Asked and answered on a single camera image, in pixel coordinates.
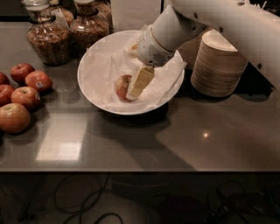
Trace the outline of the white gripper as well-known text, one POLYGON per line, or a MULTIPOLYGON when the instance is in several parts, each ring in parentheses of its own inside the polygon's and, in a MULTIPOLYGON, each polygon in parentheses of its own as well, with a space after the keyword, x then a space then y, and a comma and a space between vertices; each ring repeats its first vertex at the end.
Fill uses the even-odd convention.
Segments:
POLYGON ((155 77, 153 67, 163 67, 175 54, 165 50, 156 40, 152 32, 152 26, 148 25, 140 35, 138 42, 128 45, 125 52, 129 57, 142 61, 142 66, 134 71, 128 87, 126 98, 136 100, 144 89, 155 77))

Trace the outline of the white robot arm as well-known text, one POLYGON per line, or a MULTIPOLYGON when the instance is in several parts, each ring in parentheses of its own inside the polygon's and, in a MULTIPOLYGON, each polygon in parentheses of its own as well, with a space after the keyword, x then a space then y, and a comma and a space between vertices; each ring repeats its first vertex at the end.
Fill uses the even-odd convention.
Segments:
POLYGON ((276 88, 280 85, 279 17, 245 0, 171 0, 137 42, 138 59, 162 67, 206 27, 221 34, 276 88))

